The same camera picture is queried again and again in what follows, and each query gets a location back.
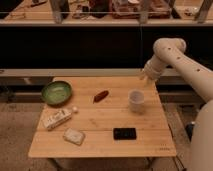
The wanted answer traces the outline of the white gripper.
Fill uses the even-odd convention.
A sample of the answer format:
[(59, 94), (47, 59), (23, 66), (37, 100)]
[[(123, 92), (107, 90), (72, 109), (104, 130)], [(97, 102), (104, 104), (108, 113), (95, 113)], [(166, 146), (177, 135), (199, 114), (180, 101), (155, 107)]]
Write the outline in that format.
[(140, 73), (140, 78), (149, 78), (150, 80), (156, 81), (160, 78), (165, 68), (166, 64), (162, 61), (150, 59), (142, 69)]

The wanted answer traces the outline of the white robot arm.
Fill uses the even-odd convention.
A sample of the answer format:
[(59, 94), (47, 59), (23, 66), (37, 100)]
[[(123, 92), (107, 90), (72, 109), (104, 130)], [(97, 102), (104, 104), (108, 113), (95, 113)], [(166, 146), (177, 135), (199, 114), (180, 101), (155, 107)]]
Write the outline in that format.
[(206, 102), (193, 129), (187, 171), (213, 171), (213, 71), (187, 57), (181, 38), (160, 38), (154, 42), (153, 56), (142, 69), (141, 78), (158, 80), (172, 66)]

